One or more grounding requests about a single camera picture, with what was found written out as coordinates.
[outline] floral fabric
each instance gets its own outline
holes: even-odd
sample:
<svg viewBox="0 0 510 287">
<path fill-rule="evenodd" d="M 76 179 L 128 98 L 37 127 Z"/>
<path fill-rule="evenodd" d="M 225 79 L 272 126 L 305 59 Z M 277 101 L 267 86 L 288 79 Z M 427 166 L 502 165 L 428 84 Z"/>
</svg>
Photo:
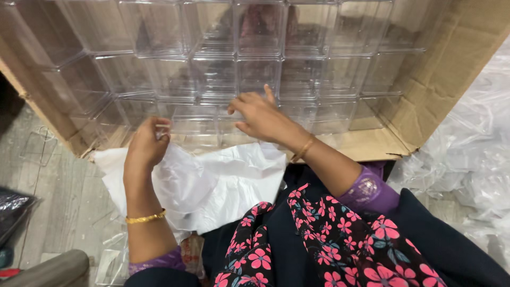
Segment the floral fabric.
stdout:
<svg viewBox="0 0 510 287">
<path fill-rule="evenodd" d="M 289 194 L 296 231 L 314 260 L 324 287 L 445 287 L 413 243 L 383 215 L 361 218 L 332 196 L 306 199 L 308 184 Z M 239 223 L 214 287 L 274 286 L 271 247 L 257 216 L 273 206 L 261 202 Z"/>
</svg>

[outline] clear plastic container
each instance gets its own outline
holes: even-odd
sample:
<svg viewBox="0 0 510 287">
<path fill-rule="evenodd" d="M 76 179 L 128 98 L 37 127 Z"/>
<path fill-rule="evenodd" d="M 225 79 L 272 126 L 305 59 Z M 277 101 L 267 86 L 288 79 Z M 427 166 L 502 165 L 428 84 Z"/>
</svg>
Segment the clear plastic container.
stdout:
<svg viewBox="0 0 510 287">
<path fill-rule="evenodd" d="M 0 1 L 0 33 L 27 65 L 59 67 L 82 45 L 55 1 Z"/>
<path fill-rule="evenodd" d="M 309 121 L 310 132 L 315 135 L 342 134 L 349 131 L 350 122 L 356 108 L 356 101 L 323 101 Z"/>
<path fill-rule="evenodd" d="M 449 0 L 396 1 L 379 50 L 428 48 L 449 3 Z"/>
<path fill-rule="evenodd" d="M 423 52 L 386 52 L 372 58 L 362 94 L 389 95 L 405 92 Z"/>
<path fill-rule="evenodd" d="M 284 59 L 278 97 L 281 100 L 316 99 L 324 63 L 322 59 Z"/>
<path fill-rule="evenodd" d="M 178 2 L 121 0 L 120 12 L 139 57 L 186 55 L 183 13 Z"/>
<path fill-rule="evenodd" d="M 178 106 L 172 117 L 172 142 L 188 151 L 216 149 L 218 107 Z"/>
<path fill-rule="evenodd" d="M 287 12 L 285 57 L 324 58 L 326 38 L 335 24 L 337 5 L 290 3 Z"/>
<path fill-rule="evenodd" d="M 203 58 L 192 61 L 198 92 L 202 98 L 229 98 L 237 94 L 236 61 L 234 57 Z"/>
<path fill-rule="evenodd" d="M 322 98 L 355 98 L 361 91 L 370 57 L 329 58 L 320 87 Z"/>
<path fill-rule="evenodd" d="M 149 69 L 158 99 L 196 98 L 197 90 L 188 58 L 147 58 L 143 61 Z"/>
<path fill-rule="evenodd" d="M 112 92 L 125 94 L 152 90 L 147 68 L 134 54 L 96 56 L 94 61 Z"/>
<path fill-rule="evenodd" d="M 238 55 L 282 53 L 285 5 L 280 2 L 237 3 L 235 6 Z"/>
<path fill-rule="evenodd" d="M 40 84 L 62 113 L 89 114 L 105 100 L 109 89 L 89 56 L 56 69 L 40 70 Z"/>
<path fill-rule="evenodd" d="M 339 5 L 331 35 L 332 56 L 373 54 L 386 31 L 393 6 L 387 0 L 345 0 Z"/>
<path fill-rule="evenodd" d="M 197 55 L 234 54 L 234 10 L 230 1 L 186 2 L 183 10 L 188 41 Z"/>
<path fill-rule="evenodd" d="M 116 0 L 59 1 L 86 50 L 94 54 L 133 51 Z"/>
<path fill-rule="evenodd" d="M 264 85 L 268 84 L 277 97 L 281 73 L 282 60 L 280 58 L 238 58 L 239 92 L 255 91 L 265 95 Z"/>
<path fill-rule="evenodd" d="M 399 101 L 398 95 L 360 98 L 349 130 L 384 128 L 395 115 Z"/>
<path fill-rule="evenodd" d="M 124 111 L 132 131 L 136 131 L 148 117 L 159 116 L 158 105 L 152 92 L 120 97 L 115 103 Z"/>
<path fill-rule="evenodd" d="M 226 106 L 218 107 L 218 112 L 218 142 L 222 149 L 259 142 L 236 127 L 236 122 L 245 121 L 240 112 L 229 115 Z"/>
</svg>

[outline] purple sleeve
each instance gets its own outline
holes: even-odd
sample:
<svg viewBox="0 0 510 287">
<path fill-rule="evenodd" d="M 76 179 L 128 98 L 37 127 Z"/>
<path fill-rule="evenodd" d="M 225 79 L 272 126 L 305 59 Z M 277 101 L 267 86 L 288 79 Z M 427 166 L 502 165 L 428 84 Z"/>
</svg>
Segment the purple sleeve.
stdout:
<svg viewBox="0 0 510 287">
<path fill-rule="evenodd" d="M 351 188 L 337 200 L 355 212 L 375 211 L 386 214 L 398 206 L 400 195 L 380 177 L 363 166 Z"/>
<path fill-rule="evenodd" d="M 139 271 L 152 267 L 167 267 L 185 271 L 186 265 L 184 265 L 183 258 L 181 256 L 181 247 L 177 246 L 176 249 L 168 252 L 165 255 L 161 255 L 157 258 L 147 260 L 142 263 L 129 263 L 129 274 L 133 275 Z"/>
</svg>

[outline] gold bracelet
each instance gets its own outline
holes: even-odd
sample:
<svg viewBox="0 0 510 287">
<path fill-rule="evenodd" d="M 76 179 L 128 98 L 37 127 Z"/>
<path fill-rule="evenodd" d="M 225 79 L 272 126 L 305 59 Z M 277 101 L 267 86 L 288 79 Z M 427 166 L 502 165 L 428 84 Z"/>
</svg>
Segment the gold bracelet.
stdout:
<svg viewBox="0 0 510 287">
<path fill-rule="evenodd" d="M 161 213 L 154 214 L 154 215 L 151 215 L 151 216 L 138 217 L 138 218 L 128 218 L 128 217 L 126 217 L 126 223 L 127 224 L 132 224 L 132 223 L 149 222 L 149 221 L 152 221 L 152 220 L 155 220 L 155 219 L 158 219 L 158 218 L 163 218 L 163 217 L 165 217 L 165 214 L 166 214 L 166 210 L 163 208 L 163 211 Z"/>
<path fill-rule="evenodd" d="M 292 158 L 290 159 L 290 162 L 296 163 L 300 158 L 302 158 L 307 153 L 307 151 L 310 149 L 310 147 L 312 146 L 312 144 L 314 142 L 315 142 L 315 135 L 311 133 L 310 138 L 308 139 L 307 143 L 303 146 L 301 151 L 299 151 L 297 154 L 292 156 Z"/>
</svg>

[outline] laminate floor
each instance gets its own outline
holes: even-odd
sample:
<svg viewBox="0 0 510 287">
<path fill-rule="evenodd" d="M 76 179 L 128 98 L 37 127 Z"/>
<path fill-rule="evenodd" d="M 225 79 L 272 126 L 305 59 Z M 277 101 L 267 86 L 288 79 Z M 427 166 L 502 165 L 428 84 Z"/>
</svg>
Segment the laminate floor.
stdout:
<svg viewBox="0 0 510 287">
<path fill-rule="evenodd" d="M 20 158 L 31 132 L 42 125 L 24 106 L 0 138 L 0 185 L 41 199 L 15 244 L 13 267 L 28 269 L 62 252 L 81 249 L 90 257 L 90 277 L 94 277 L 101 242 L 92 224 L 113 210 L 113 203 L 96 166 L 75 158 L 60 143 L 46 166 Z M 32 156 L 40 158 L 41 154 Z M 432 214 L 449 223 L 461 223 L 471 211 L 453 196 L 436 200 L 423 195 L 419 199 Z M 94 286 L 93 281 L 84 277 L 76 286 Z"/>
</svg>

